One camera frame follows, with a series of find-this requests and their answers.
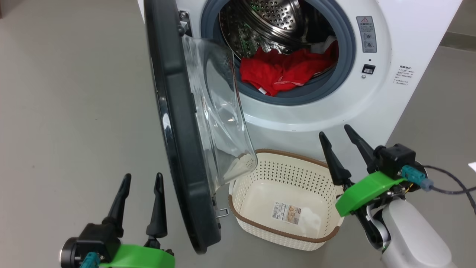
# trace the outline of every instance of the warning label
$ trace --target warning label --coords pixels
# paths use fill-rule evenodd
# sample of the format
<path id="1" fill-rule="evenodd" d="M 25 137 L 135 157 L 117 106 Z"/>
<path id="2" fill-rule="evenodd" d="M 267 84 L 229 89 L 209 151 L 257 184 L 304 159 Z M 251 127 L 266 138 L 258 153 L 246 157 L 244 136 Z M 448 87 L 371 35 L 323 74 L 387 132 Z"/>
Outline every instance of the warning label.
<path id="1" fill-rule="evenodd" d="M 412 70 L 412 67 L 400 65 L 392 83 L 406 86 L 413 78 L 413 74 L 415 74 L 415 71 Z"/>
<path id="2" fill-rule="evenodd" d="M 372 16 L 357 17 L 363 53 L 377 52 L 377 39 L 375 37 L 374 20 Z"/>
<path id="3" fill-rule="evenodd" d="M 271 215 L 273 219 L 298 224 L 299 216 L 301 216 L 301 209 L 299 207 L 274 202 L 273 214 Z"/>

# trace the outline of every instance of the teal connector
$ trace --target teal connector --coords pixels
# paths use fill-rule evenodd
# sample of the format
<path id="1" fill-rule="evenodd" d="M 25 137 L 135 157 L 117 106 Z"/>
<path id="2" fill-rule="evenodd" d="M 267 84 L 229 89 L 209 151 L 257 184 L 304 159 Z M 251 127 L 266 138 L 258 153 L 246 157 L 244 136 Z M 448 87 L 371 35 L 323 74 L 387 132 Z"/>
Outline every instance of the teal connector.
<path id="1" fill-rule="evenodd" d="M 79 268 L 98 268 L 100 262 L 96 252 L 89 252 Z"/>
<path id="2" fill-rule="evenodd" d="M 402 168 L 402 177 L 406 178 L 409 182 L 420 186 L 420 188 L 425 192 L 429 192 L 431 190 L 430 186 L 433 185 L 433 181 L 428 179 L 425 174 L 409 165 Z"/>

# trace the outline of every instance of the gray floor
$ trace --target gray floor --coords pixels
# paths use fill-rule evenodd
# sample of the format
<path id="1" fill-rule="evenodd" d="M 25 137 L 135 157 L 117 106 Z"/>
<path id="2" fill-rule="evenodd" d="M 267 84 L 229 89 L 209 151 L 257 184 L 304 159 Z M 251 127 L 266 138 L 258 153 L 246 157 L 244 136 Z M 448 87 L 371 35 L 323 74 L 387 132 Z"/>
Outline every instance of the gray floor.
<path id="1" fill-rule="evenodd" d="M 155 107 L 142 18 L 133 0 L 2 0 L 0 20 L 0 259 L 2 266 L 58 267 L 58 250 L 99 222 L 126 172 L 125 243 L 143 244 L 156 172 L 165 175 L 177 267 L 382 267 L 352 217 L 314 252 L 268 243 L 222 221 L 204 256 L 185 233 Z M 439 48 L 389 144 L 416 150 L 468 186 L 476 174 L 476 53 Z M 431 173 L 443 188 L 449 179 Z M 226 189 L 218 203 L 226 206 Z M 464 196 L 408 198 L 446 241 L 459 268 L 476 266 L 476 216 Z"/>
<path id="2" fill-rule="evenodd" d="M 448 31 L 476 36 L 476 0 L 463 0 Z"/>

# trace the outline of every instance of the laundry basket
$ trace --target laundry basket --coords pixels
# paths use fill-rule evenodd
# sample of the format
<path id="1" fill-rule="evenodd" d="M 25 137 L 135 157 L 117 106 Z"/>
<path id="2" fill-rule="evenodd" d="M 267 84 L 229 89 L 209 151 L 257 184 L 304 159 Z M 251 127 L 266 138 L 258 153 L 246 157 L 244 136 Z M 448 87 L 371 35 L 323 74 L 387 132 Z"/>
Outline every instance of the laundry basket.
<path id="1" fill-rule="evenodd" d="M 335 208 L 343 193 L 323 162 L 259 149 L 258 166 L 230 183 L 229 206 L 241 228 L 269 242 L 316 250 L 339 231 Z"/>

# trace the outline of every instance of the red fabric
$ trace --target red fabric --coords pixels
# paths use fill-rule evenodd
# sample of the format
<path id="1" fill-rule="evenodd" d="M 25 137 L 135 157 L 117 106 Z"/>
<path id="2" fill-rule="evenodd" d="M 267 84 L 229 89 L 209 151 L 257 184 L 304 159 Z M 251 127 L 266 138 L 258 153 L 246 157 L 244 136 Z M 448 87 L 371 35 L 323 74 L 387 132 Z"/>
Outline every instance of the red fabric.
<path id="1" fill-rule="evenodd" d="M 337 41 L 324 54 L 301 49 L 284 55 L 275 49 L 266 53 L 259 47 L 252 59 L 241 59 L 239 71 L 243 82 L 248 82 L 257 89 L 263 88 L 266 95 L 275 96 L 280 91 L 304 85 L 315 73 L 332 66 L 337 58 Z"/>

